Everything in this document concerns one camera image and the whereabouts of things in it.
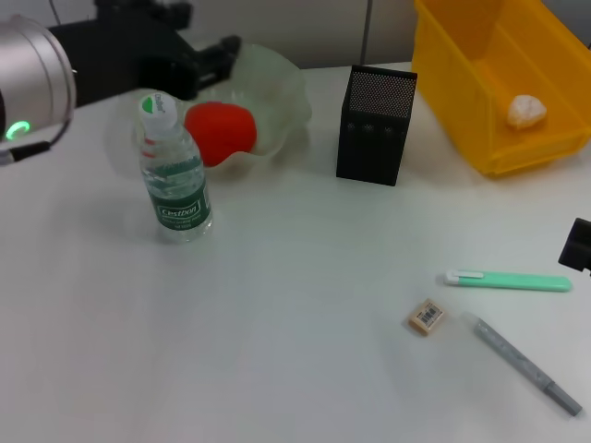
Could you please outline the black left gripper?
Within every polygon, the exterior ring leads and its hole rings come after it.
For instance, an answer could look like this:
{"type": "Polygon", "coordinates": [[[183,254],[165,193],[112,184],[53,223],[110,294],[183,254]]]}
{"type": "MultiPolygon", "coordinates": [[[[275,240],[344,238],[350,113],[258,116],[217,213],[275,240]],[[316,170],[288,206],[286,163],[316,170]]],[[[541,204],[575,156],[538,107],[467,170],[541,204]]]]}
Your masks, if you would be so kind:
{"type": "Polygon", "coordinates": [[[194,100],[231,76],[242,39],[232,35],[193,50],[179,35],[192,18],[189,2],[94,5],[95,18],[50,28],[74,71],[77,107],[140,89],[194,100]]]}

